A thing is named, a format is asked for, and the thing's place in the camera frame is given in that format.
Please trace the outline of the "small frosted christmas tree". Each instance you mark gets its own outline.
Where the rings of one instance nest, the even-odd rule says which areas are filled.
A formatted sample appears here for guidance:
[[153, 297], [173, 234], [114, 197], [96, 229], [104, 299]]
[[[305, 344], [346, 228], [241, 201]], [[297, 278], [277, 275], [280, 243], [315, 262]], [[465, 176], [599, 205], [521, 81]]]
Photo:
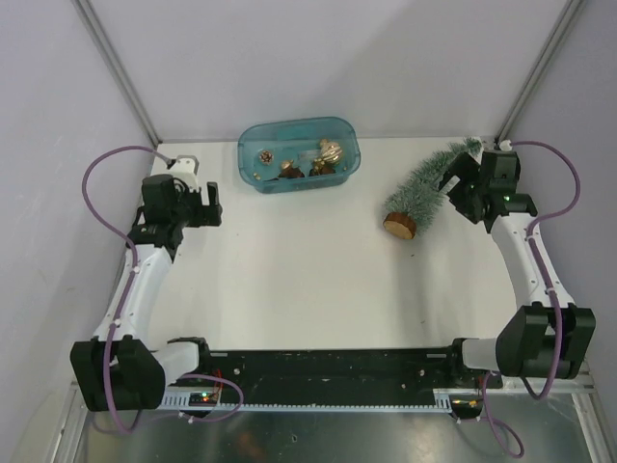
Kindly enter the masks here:
[[477, 159], [482, 152], [480, 138], [466, 137], [423, 159], [385, 200], [384, 229], [405, 240], [427, 232], [443, 205], [444, 193], [439, 183], [447, 168], [459, 154]]

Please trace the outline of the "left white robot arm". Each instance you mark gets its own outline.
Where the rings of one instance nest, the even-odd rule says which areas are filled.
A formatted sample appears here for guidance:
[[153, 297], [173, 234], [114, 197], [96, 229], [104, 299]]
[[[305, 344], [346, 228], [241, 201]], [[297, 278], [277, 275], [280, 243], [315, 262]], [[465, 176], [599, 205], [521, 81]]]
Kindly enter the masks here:
[[95, 412], [152, 410], [181, 377], [199, 386], [213, 373], [205, 339], [175, 338], [154, 350], [147, 335], [184, 229], [222, 223], [218, 185], [191, 188], [180, 177], [155, 175], [144, 179], [142, 197], [107, 314], [92, 338], [76, 342], [69, 355], [86, 405]]

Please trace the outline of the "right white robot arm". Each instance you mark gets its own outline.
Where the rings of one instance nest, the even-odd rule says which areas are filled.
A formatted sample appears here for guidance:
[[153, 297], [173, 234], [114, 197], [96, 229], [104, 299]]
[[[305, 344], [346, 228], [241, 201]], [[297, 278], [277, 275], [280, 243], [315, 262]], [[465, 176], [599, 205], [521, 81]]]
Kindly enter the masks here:
[[466, 387], [480, 369], [520, 378], [577, 377], [596, 318], [560, 283], [546, 251], [538, 211], [517, 190], [521, 163], [513, 151], [486, 151], [480, 160], [462, 153], [439, 183], [455, 209], [483, 224], [505, 262], [517, 311], [493, 339], [463, 339], [444, 363], [446, 379]]

